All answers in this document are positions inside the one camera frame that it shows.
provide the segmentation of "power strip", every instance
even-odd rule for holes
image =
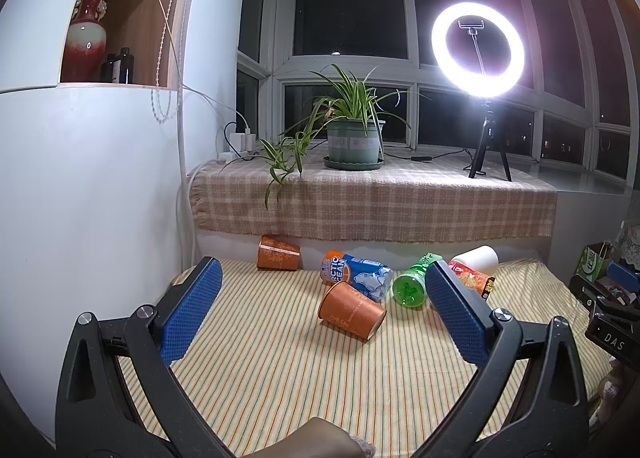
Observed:
[[[228,164],[229,162],[232,162],[238,158],[244,158],[246,156],[251,156],[253,154],[253,153],[249,153],[248,151],[239,151],[239,153],[240,153],[240,156],[236,155],[235,151],[222,152],[218,157],[218,162]]]

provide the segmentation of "window frame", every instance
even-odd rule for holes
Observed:
[[[357,77],[364,77],[373,67],[377,67],[370,77],[372,85],[397,86],[409,89],[407,99],[407,129],[405,143],[397,143],[412,150],[424,153],[446,152],[446,146],[418,145],[418,120],[420,89],[441,92],[460,93],[437,66],[421,65],[418,54],[418,23],[415,0],[403,0],[407,59],[382,58],[375,56],[350,55],[293,55],[294,23],[296,0],[264,0],[261,23],[260,63],[238,53],[238,69],[258,78],[258,136],[274,140],[284,130],[284,87],[296,84],[318,84],[322,80],[309,70],[320,71],[332,62],[353,71]],[[538,36],[536,16],[531,0],[520,0],[523,8],[526,34],[529,41],[533,70],[534,88],[515,86],[508,94],[496,101],[534,112],[531,156],[508,153],[509,159],[538,161],[544,165],[564,165],[573,168],[580,166],[569,162],[559,162],[541,158],[543,118],[550,117],[574,124],[585,131],[582,167],[594,171],[611,180],[634,184],[636,161],[638,158],[638,88],[634,74],[634,65],[622,16],[615,0],[607,0],[614,16],[625,58],[625,69],[629,84],[630,126],[617,126],[602,123],[599,120],[598,79],[591,44],[591,36],[582,9],[582,0],[567,0],[571,9],[574,27],[580,49],[582,74],[584,81],[584,107],[563,98],[545,92],[542,49]],[[332,70],[327,75],[334,78]],[[596,169],[598,155],[598,130],[614,131],[630,136],[630,149],[626,180],[603,173]]]

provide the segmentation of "can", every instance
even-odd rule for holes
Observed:
[[[369,299],[380,301],[391,286],[392,272],[379,261],[361,260],[330,250],[322,260],[320,276],[326,284],[345,281]]]

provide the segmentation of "green bag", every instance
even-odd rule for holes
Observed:
[[[583,276],[589,282],[594,282],[600,277],[601,272],[603,274],[606,272],[605,263],[609,264],[612,251],[613,247],[607,242],[585,246],[575,273]]]

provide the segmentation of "tripod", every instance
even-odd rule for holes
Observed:
[[[458,26],[471,36],[474,46],[476,47],[476,54],[478,54],[478,61],[480,63],[480,70],[482,75],[486,75],[484,72],[484,63],[482,62],[482,56],[480,55],[480,49],[478,48],[478,30],[484,29],[484,20],[480,20],[480,24],[462,24],[458,21]],[[498,144],[498,150],[500,151],[500,157],[502,158],[502,165],[504,166],[504,173],[507,176],[507,180],[511,181],[511,171],[509,171],[509,162],[507,161],[507,154],[504,151],[504,133],[502,132],[500,125],[495,118],[494,112],[489,107],[491,101],[484,102],[486,107],[486,114],[484,116],[484,124],[482,125],[482,133],[480,134],[480,140],[478,141],[478,147],[474,153],[474,158],[471,162],[471,168],[469,171],[469,178],[474,178],[476,173],[482,169],[482,163],[484,162],[484,154],[486,152],[486,144],[490,138],[495,139]]]

